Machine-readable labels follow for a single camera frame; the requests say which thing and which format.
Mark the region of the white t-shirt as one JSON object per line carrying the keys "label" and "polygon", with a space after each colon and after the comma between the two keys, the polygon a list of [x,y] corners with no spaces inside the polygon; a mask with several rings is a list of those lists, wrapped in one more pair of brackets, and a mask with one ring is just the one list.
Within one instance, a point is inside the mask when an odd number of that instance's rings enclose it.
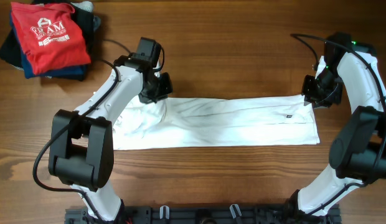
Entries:
{"label": "white t-shirt", "polygon": [[116,150],[316,145],[314,112],[301,95],[234,100],[133,98],[113,126]]}

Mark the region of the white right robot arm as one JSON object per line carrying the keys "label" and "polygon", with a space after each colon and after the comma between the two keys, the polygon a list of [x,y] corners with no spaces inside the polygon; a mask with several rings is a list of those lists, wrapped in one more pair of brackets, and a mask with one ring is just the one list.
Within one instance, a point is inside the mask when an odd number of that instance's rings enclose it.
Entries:
{"label": "white right robot arm", "polygon": [[295,218],[324,217],[355,189],[386,179],[386,89],[370,53],[344,53],[335,64],[324,62],[321,77],[335,70],[345,85],[352,116],[333,141],[329,164],[286,205]]}

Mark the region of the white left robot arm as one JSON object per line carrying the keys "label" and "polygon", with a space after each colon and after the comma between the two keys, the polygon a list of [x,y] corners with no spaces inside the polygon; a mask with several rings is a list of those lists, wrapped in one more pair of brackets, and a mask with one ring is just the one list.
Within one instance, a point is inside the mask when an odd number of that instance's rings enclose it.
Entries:
{"label": "white left robot arm", "polygon": [[167,72],[156,63],[122,55],[111,63],[106,82],[73,111],[52,121],[48,170],[86,205],[83,220],[120,223],[124,203],[110,182],[114,165],[113,125],[134,98],[157,103],[172,93]]}

